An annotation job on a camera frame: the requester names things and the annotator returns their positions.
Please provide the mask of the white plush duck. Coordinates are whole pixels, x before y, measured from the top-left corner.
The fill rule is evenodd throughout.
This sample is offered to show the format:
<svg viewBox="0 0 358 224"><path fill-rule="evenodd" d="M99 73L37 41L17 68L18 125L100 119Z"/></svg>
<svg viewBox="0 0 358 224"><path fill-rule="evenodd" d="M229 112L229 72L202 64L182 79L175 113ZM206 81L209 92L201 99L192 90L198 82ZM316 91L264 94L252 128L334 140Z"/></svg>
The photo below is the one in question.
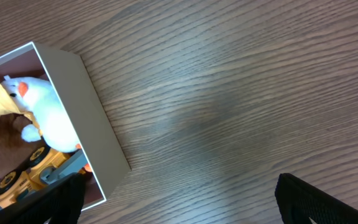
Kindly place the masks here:
<svg viewBox="0 0 358 224"><path fill-rule="evenodd" d="M19 114L30 121L21 131L26 142L43 140L64 153L81 149L79 137L50 81L19 77L0 82L0 116L7 114Z"/></svg>

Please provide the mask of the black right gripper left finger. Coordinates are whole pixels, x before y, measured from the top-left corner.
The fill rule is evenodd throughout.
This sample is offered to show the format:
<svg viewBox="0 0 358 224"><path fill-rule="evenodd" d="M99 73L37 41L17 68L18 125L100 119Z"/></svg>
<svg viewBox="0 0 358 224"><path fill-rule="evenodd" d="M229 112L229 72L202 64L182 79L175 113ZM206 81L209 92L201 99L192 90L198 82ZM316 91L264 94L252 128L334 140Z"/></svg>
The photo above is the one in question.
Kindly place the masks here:
<svg viewBox="0 0 358 224"><path fill-rule="evenodd" d="M0 224L77 224L85 201L85 176L70 174L0 210Z"/></svg>

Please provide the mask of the brown plush toy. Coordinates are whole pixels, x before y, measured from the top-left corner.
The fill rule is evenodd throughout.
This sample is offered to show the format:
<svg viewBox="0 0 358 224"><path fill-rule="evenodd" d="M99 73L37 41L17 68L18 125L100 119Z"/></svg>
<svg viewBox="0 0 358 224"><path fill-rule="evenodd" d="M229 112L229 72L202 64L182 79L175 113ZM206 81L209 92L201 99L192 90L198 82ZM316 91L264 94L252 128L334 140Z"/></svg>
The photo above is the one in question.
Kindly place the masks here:
<svg viewBox="0 0 358 224"><path fill-rule="evenodd" d="M30 121L23 115L0 116L0 181L45 144L43 140L26 142L21 138L21 131L28 124Z"/></svg>

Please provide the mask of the yellow and blue toy truck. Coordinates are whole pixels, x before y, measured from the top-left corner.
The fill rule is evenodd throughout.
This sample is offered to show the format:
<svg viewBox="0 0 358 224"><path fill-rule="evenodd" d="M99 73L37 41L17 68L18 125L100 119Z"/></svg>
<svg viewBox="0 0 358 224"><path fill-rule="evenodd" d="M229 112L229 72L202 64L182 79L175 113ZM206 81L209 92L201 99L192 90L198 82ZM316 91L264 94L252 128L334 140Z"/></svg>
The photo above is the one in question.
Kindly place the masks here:
<svg viewBox="0 0 358 224"><path fill-rule="evenodd" d="M42 146L0 181L0 210L74 172L85 174L91 171L81 149L73 154Z"/></svg>

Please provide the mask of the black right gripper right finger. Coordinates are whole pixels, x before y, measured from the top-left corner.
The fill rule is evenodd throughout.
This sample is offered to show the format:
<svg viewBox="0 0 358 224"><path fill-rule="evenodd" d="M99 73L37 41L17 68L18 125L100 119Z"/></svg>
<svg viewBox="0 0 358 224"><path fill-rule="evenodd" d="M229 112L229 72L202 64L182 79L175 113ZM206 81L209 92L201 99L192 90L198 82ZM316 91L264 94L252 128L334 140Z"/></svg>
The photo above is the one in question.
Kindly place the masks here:
<svg viewBox="0 0 358 224"><path fill-rule="evenodd" d="M279 175L275 198L284 224L358 224L358 210L289 173Z"/></svg>

